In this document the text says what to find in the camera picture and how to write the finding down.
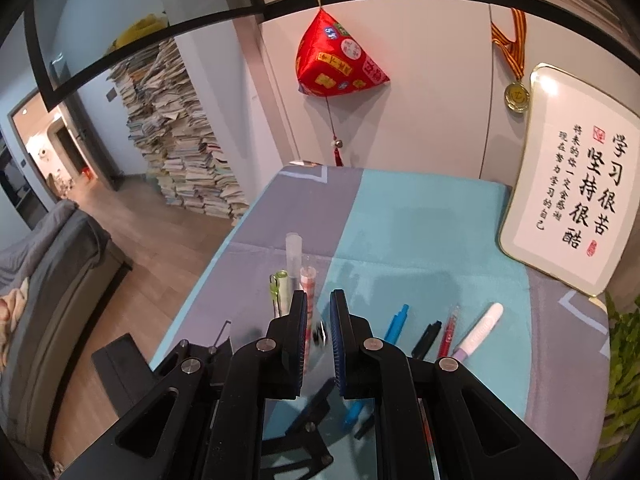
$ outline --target framed calligraphy sign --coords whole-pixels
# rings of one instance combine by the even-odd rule
[[[640,118],[557,68],[531,74],[522,166],[498,240],[508,256],[597,296],[640,202]]]

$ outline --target medal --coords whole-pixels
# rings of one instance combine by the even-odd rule
[[[529,108],[529,92],[521,82],[511,83],[504,89],[504,102],[510,110],[523,114]]]
[[[522,84],[524,77],[524,44],[527,38],[527,18],[524,12],[519,9],[511,9],[513,24],[516,30],[516,38],[511,41],[502,31],[491,24],[491,41],[495,43],[502,53],[504,59],[511,68],[516,79],[504,89],[504,102],[507,107],[523,114],[529,108],[529,92]]]

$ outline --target striped ribbon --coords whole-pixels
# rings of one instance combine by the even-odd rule
[[[502,31],[491,23],[491,41],[495,43],[504,54],[504,59],[513,70],[517,81],[524,77],[524,44],[527,39],[527,17],[519,9],[511,9],[513,24],[516,29],[516,39],[511,41]]]

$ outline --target white cabinet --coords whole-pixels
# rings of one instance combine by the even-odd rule
[[[491,95],[487,4],[355,0],[325,7],[391,83],[324,99],[298,92],[294,60],[317,9],[262,24],[300,157],[333,164],[332,123],[345,165],[478,178]]]
[[[325,9],[391,82],[328,101],[302,95],[294,60],[317,9],[263,23],[265,59],[300,158],[333,164],[333,127],[348,166],[515,184],[526,115],[504,104],[513,75],[491,43],[492,18],[514,37],[510,9],[466,0],[354,0]],[[527,87],[540,63],[597,86],[640,114],[636,72],[579,34],[528,14]]]
[[[511,10],[491,4],[494,23],[514,38]],[[504,89],[513,74],[504,56],[493,49],[493,94],[486,155],[481,178],[513,186],[518,177],[526,116],[513,114],[504,104]],[[523,83],[530,88],[531,71],[546,63],[586,81],[640,114],[640,76],[604,48],[556,23],[527,14],[527,43]]]

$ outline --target pen cap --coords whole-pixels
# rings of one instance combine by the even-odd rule
[[[484,338],[489,335],[503,312],[504,307],[500,303],[492,304],[460,344],[460,349],[465,351],[467,355],[471,355],[480,346],[480,343],[484,341]]]

